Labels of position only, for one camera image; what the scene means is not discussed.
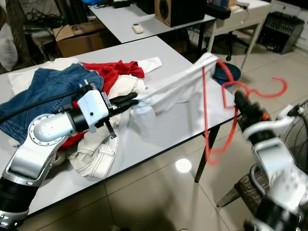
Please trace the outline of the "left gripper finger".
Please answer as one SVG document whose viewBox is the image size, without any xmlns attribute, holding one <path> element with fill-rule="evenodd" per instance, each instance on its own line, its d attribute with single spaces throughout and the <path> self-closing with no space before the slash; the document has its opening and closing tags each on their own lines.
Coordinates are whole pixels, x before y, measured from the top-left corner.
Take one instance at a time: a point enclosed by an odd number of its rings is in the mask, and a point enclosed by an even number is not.
<svg viewBox="0 0 308 231">
<path fill-rule="evenodd" d="M 120 96 L 117 96 L 115 98 L 112 98 L 111 99 L 111 104 L 112 105 L 119 105 L 119 104 L 127 102 L 127 101 L 132 101 L 136 97 L 137 97 L 137 93 L 136 92 L 131 92 L 131 93 L 126 94 L 126 95 L 120 95 Z"/>
<path fill-rule="evenodd" d="M 129 110 L 132 106 L 137 105 L 137 100 L 130 100 L 119 105 L 112 105 L 112 110 L 110 110 L 111 115 L 119 115 Z"/>
</svg>

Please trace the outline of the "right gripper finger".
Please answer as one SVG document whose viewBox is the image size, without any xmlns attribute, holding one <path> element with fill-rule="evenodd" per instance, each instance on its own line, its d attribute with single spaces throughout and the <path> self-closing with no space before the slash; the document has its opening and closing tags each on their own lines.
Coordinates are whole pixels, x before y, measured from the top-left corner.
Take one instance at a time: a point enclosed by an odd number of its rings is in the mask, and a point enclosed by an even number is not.
<svg viewBox="0 0 308 231">
<path fill-rule="evenodd" d="M 248 95 L 242 92 L 242 112 L 259 112 L 259 104 L 250 101 Z"/>
<path fill-rule="evenodd" d="M 235 106 L 242 115 L 251 113 L 251 102 L 241 90 L 235 92 Z"/>
</svg>

